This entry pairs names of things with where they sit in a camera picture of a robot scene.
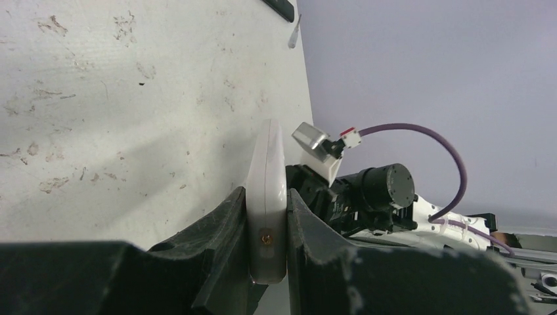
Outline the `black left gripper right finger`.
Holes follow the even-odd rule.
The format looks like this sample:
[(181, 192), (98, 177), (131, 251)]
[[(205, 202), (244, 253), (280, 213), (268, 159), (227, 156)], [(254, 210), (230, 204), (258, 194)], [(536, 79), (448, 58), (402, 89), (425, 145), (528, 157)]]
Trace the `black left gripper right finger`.
[(287, 197), (292, 314), (530, 314), (511, 267), (481, 251), (363, 247)]

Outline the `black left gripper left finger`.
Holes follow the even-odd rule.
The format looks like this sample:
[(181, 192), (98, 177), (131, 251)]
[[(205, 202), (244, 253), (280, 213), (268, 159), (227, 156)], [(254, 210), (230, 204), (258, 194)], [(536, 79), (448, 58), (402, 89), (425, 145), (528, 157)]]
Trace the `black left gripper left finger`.
[(245, 190), (145, 251), (124, 241), (4, 243), (2, 314), (246, 314)]

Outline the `white red remote control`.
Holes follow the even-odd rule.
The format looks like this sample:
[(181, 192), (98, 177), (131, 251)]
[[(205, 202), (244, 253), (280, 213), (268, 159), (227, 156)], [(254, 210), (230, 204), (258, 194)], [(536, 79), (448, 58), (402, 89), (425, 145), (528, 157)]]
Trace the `white red remote control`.
[(286, 275), (287, 187), (282, 129), (275, 119), (257, 134), (246, 178), (250, 275), (257, 284), (277, 284)]

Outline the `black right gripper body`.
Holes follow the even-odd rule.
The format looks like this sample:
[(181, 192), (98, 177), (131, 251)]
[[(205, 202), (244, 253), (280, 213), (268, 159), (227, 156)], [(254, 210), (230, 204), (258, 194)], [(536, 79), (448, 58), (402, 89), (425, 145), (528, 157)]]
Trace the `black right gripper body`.
[(400, 163), (338, 177), (332, 184), (306, 165), (288, 165), (286, 179), (309, 210), (343, 237), (363, 230), (406, 232), (416, 228), (414, 180)]

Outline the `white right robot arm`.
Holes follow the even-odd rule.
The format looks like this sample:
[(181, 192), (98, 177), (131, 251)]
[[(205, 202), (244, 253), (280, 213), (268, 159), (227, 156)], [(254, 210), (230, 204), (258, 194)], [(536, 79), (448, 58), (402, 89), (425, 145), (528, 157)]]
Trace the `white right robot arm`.
[(439, 211), (414, 191), (400, 163), (371, 167), (328, 182), (307, 165), (286, 167), (289, 188), (309, 210), (342, 237), (361, 243), (434, 249), (500, 251), (506, 257), (556, 262), (556, 235), (499, 230), (492, 213)]

